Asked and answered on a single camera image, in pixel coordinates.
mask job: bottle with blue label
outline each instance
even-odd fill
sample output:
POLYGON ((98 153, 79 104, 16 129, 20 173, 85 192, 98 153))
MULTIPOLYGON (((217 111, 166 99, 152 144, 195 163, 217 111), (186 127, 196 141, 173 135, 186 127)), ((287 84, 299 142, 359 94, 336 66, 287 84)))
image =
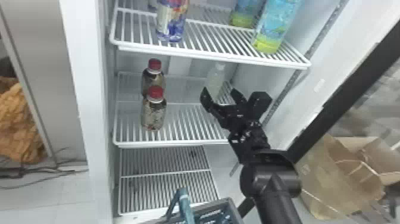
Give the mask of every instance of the bottle with blue label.
POLYGON ((252 28, 265 0, 239 0, 229 17, 229 24, 252 28))
POLYGON ((185 30, 189 0, 158 0, 155 32, 161 41, 179 42, 185 30))
POLYGON ((275 53, 303 0, 268 0, 257 24, 252 45, 255 49, 275 53))

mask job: blue basket handle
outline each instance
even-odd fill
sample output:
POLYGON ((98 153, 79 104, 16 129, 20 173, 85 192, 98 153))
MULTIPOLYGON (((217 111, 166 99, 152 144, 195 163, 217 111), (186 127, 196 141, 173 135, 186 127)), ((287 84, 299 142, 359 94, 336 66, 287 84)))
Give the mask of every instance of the blue basket handle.
POLYGON ((186 224, 195 224, 195 217, 190 207, 189 194, 186 188, 180 188, 176 191, 167 213, 165 214, 166 222, 171 219, 172 211, 174 210, 176 203, 179 204, 180 217, 185 219, 186 224))

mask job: gray basket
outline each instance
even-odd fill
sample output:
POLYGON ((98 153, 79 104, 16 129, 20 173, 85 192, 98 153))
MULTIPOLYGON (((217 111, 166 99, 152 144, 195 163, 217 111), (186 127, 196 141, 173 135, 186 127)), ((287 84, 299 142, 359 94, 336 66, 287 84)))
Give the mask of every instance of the gray basket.
MULTIPOLYGON (((192 208, 196 224, 244 224, 232 199, 225 198, 192 208)), ((145 222, 145 224, 184 224, 184 218, 176 213, 166 222, 166 218, 145 222)))

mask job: brown bottle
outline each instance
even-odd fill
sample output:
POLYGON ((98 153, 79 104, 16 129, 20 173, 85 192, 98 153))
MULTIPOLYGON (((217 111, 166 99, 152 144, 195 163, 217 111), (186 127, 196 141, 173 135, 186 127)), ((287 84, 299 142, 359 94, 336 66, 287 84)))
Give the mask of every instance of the brown bottle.
POLYGON ((165 89, 164 73, 161 71, 161 61, 156 58, 149 60, 148 68, 142 73, 142 96, 146 98, 150 86, 160 86, 165 89))
POLYGON ((167 101, 163 94, 162 87, 151 86, 143 99, 142 126, 148 130, 159 130, 164 124, 167 101))

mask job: empty shelf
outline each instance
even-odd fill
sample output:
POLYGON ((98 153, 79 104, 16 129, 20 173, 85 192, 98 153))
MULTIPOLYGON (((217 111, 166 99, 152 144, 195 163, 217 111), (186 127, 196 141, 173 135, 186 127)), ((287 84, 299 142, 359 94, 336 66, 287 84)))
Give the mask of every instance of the empty shelf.
POLYGON ((157 15, 138 2, 145 1, 115 2, 110 42, 120 50, 303 70, 311 66, 286 41, 275 54, 258 52, 250 44, 254 30, 227 25, 229 10, 220 7, 191 6, 182 41, 161 42, 155 34, 157 15))
POLYGON ((121 149, 121 159, 123 177, 210 169, 204 149, 200 146, 121 149))
POLYGON ((140 216, 143 211, 166 209, 176 190, 181 187, 187 188, 193 205, 219 198, 202 147, 122 150, 120 159, 118 197, 120 215, 140 216), (161 158, 166 153, 172 155, 161 160, 151 159, 155 154, 161 158), (191 161, 196 165, 189 163, 184 165, 186 161, 182 159, 187 156, 191 157, 187 162, 191 161), (136 175, 131 175, 132 172, 129 172, 127 167, 135 164, 140 164, 141 169, 134 171, 136 175))
MULTIPOLYGON (((225 144, 226 131, 199 102, 205 79, 165 75, 167 112, 164 125, 158 131, 141 126, 142 94, 140 74, 120 72, 117 82, 117 102, 113 141, 120 148, 225 144)), ((226 82, 217 100, 233 104, 226 82)))

